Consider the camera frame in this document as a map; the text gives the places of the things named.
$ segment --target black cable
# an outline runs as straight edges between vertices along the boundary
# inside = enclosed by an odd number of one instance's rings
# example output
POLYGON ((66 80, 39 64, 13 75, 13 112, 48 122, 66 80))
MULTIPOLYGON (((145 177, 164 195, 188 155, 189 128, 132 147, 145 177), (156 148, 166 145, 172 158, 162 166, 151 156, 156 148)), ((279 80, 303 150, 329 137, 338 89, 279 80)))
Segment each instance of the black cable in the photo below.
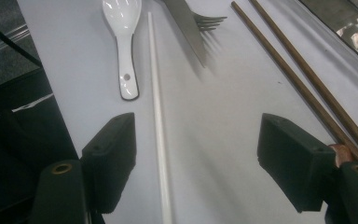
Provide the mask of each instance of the black cable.
POLYGON ((19 54, 21 54, 22 56, 24 56, 26 59, 28 59, 29 61, 31 61, 32 63, 36 64, 39 67, 43 67, 42 63, 37 60, 34 56, 32 56, 31 54, 29 54, 27 51, 25 51, 24 49, 20 48, 17 44, 15 44, 13 41, 11 41, 9 38, 7 38, 7 36, 5 36, 2 32, 0 32, 0 39, 5 42, 5 44, 9 45, 11 48, 13 48, 14 50, 16 50, 19 54))

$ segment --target white chopstick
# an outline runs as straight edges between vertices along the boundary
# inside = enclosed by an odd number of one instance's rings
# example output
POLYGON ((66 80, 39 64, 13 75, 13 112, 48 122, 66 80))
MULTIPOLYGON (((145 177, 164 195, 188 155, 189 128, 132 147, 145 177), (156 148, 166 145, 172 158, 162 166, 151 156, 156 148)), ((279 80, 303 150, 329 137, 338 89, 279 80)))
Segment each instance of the white chopstick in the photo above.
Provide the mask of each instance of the white chopstick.
POLYGON ((162 223, 172 224, 172 206, 170 196, 170 183, 168 178, 168 160, 166 147, 164 142, 164 132, 162 127, 162 113, 161 113, 161 99, 159 96, 159 80, 158 80, 158 66, 156 42, 154 37, 154 26, 152 13, 148 12, 147 21, 149 25, 149 45, 150 45, 150 63, 152 73, 153 85, 153 102, 156 125, 156 142, 157 142, 157 156, 158 156, 158 174, 161 197, 162 223))

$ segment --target table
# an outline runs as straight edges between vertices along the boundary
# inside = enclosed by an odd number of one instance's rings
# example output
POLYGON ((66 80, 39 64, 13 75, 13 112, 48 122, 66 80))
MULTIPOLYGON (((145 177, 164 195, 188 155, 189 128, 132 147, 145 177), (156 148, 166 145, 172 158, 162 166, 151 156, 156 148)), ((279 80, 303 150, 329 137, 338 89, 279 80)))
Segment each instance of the table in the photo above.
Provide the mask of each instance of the table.
MULTIPOLYGON (((187 0, 199 14, 228 16, 202 35, 205 68, 162 2, 143 1, 133 39, 141 94, 134 102, 120 98, 117 46, 100 0, 18 2, 80 156, 108 120, 135 113, 137 164, 117 209, 104 216, 106 223, 162 223, 148 11, 155 24, 175 223, 324 223, 324 212, 297 214, 259 166, 262 113, 290 119, 327 145, 334 141, 230 1, 187 0)), ((259 2, 358 124, 358 57, 297 1, 259 2)), ((251 4, 237 3, 301 76, 251 4)))

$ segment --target chopstick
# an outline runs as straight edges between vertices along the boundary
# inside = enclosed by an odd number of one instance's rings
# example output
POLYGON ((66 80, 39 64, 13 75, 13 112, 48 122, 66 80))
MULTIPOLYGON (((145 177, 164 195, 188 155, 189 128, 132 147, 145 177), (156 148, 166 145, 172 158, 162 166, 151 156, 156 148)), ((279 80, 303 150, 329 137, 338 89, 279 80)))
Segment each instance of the chopstick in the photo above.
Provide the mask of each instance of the chopstick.
POLYGON ((268 24, 271 28, 273 33, 278 37, 293 59, 296 61, 298 66, 304 72, 304 74, 309 79, 310 83, 316 89, 317 92, 322 96, 322 98, 326 101, 330 109, 333 113, 337 116, 338 120, 353 138, 353 140, 358 145, 358 126, 356 123, 351 119, 345 109, 339 104, 333 94, 325 87, 322 81, 318 78, 315 72, 310 68, 304 58, 301 56, 300 53, 296 50, 296 48, 290 43, 290 41, 286 38, 283 32, 278 28, 275 22, 271 19, 269 14, 258 4, 256 0, 249 0, 254 6, 264 21, 268 24))
POLYGON ((161 98, 159 96, 156 41, 154 37, 154 26, 151 12, 148 12, 147 14, 147 21, 149 26, 150 63, 153 86, 153 103, 156 126, 156 144, 158 155, 158 175, 161 196, 162 223, 173 224, 170 181, 168 177, 168 159, 165 146, 164 130, 162 125, 161 98))
POLYGON ((278 53, 278 51, 272 47, 272 45, 267 41, 267 39, 263 36, 263 34, 257 29, 257 27, 252 23, 252 21, 246 16, 246 14, 242 11, 242 9, 237 5, 234 1, 231 3, 234 10, 239 14, 243 22, 246 23, 248 28, 253 32, 253 34, 257 37, 260 43, 264 46, 266 51, 270 54, 270 56, 274 59, 277 65, 283 70, 283 72, 287 75, 287 77, 292 81, 293 85, 299 91, 299 93, 303 96, 303 98, 307 101, 309 106, 315 112, 315 114, 320 118, 320 120, 327 127, 329 132, 334 135, 336 140, 345 146, 347 146, 353 157, 358 160, 358 148, 351 141, 351 139, 341 130, 338 124, 334 121, 334 119, 330 116, 330 114, 324 109, 324 107, 319 103, 319 101, 313 96, 313 94, 308 90, 308 88, 304 85, 301 79, 298 78, 296 73, 292 70, 292 68, 287 64, 287 62, 283 59, 283 57, 278 53))

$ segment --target gray floor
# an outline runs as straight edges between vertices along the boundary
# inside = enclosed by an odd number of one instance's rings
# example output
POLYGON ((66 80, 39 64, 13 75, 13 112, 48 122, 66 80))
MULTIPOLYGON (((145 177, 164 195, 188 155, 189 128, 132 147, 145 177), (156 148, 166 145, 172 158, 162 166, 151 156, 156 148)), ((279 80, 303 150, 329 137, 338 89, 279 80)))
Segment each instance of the gray floor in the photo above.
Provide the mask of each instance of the gray floor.
MULTIPOLYGON (((25 20, 21 15, 17 1, 0 0, 0 31, 5 34, 23 24, 25 24, 25 20)), ((37 51, 30 35, 16 42, 16 44, 38 59, 37 51)), ((15 50, 9 47, 0 50, 0 84, 36 68, 36 65, 29 62, 15 50)))

